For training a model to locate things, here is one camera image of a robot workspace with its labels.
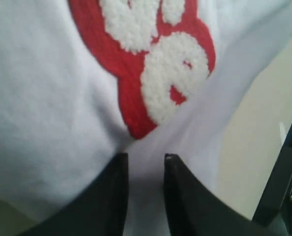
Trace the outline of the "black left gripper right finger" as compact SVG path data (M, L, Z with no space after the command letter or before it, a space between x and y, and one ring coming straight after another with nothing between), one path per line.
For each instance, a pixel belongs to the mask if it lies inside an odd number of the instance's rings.
M164 203L172 236L257 236L259 227L214 196L176 154L164 157Z

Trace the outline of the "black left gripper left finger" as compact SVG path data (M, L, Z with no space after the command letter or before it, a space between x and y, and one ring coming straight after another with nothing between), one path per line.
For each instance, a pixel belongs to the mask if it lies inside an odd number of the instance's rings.
M121 236L129 198L128 167L128 154L116 154L74 201L22 235Z

